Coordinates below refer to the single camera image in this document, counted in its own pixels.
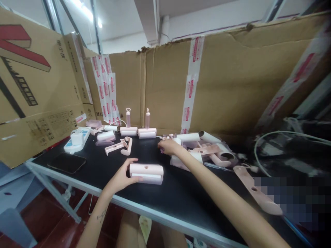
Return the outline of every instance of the fingers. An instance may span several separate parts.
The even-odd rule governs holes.
[[[136,162],[136,161],[138,161],[137,158],[128,158],[128,159],[125,160],[125,162],[122,165],[122,167],[125,167],[125,170],[126,170],[130,163]]]
[[[130,178],[128,178],[128,185],[134,184],[137,182],[142,182],[142,181],[144,181],[144,179],[142,177],[130,177]]]
[[[158,148],[160,149],[161,147],[163,148],[163,146],[162,146],[162,142],[164,142],[164,141],[160,141],[159,143],[158,143]]]

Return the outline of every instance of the white power strip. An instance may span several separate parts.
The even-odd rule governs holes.
[[[75,152],[79,152],[84,148],[84,145],[90,135],[90,131],[87,130],[86,128],[84,129],[78,129],[81,130],[83,134],[83,143],[81,145],[73,145],[72,140],[70,139],[67,144],[64,146],[64,151],[70,154],[74,154]]]

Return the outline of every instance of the red floor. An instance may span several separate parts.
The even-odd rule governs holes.
[[[64,189],[56,183],[55,186],[61,193],[64,192]],[[75,189],[75,192],[76,195],[71,196],[69,201],[69,204],[73,208],[84,195],[84,192],[79,189]],[[75,247],[85,228],[86,222],[90,217],[88,214],[90,202],[91,195],[88,195],[77,211],[78,216],[82,218],[80,224],[77,224],[48,192],[48,190],[44,189],[21,212],[21,216],[24,219],[25,224],[38,242],[35,247]],[[96,202],[97,197],[94,196],[90,212],[92,212]],[[122,207],[115,204],[109,205],[101,234],[99,236],[97,245],[98,248],[115,247],[123,211],[124,209]],[[155,227],[156,225],[152,225],[150,238],[147,243],[148,248],[163,247],[162,238],[155,230]],[[0,247],[13,248],[21,246],[9,239],[7,236],[2,235],[0,236]]]

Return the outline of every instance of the forearm tattoo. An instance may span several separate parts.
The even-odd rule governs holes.
[[[108,208],[108,207],[106,207],[106,209],[102,212],[101,215],[98,215],[98,216],[97,216],[97,220],[100,220],[100,223],[102,222],[102,219],[103,219],[104,216],[106,215],[107,208]]]

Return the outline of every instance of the ceiling light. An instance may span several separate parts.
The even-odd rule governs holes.
[[[87,18],[93,22],[93,14],[92,12],[82,3],[80,0],[71,0],[86,16]],[[98,26],[102,28],[102,23],[100,18],[98,18]]]

